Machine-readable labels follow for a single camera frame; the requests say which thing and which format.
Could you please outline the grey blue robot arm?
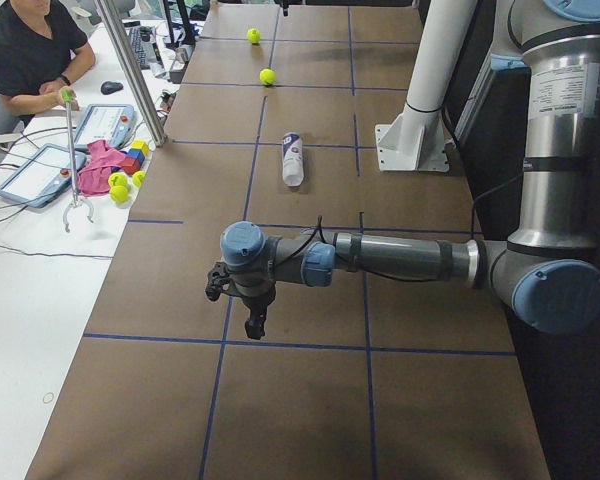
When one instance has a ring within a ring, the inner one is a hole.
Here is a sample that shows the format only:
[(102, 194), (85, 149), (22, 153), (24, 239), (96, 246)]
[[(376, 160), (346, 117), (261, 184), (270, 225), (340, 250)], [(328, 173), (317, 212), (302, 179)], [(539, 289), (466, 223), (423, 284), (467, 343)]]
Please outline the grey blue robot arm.
[(462, 279), (545, 333), (578, 332), (600, 315), (600, 270), (589, 261), (596, 244), (585, 227), (600, 1), (501, 1), (496, 14), (493, 67), (531, 73), (518, 228), (505, 241), (449, 243), (320, 229), (284, 239), (234, 223), (205, 293), (242, 300), (248, 337), (263, 337), (277, 282), (325, 287), (337, 269), (406, 282)]

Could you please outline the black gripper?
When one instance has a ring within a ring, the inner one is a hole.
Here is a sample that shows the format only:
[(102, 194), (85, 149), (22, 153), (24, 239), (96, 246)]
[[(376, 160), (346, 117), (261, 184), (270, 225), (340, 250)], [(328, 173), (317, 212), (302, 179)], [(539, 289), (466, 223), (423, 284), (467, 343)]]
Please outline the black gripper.
[(237, 296), (250, 311), (250, 315), (244, 324), (246, 336), (253, 340), (265, 336), (267, 309), (275, 301), (276, 286), (266, 284), (259, 289), (237, 289)]

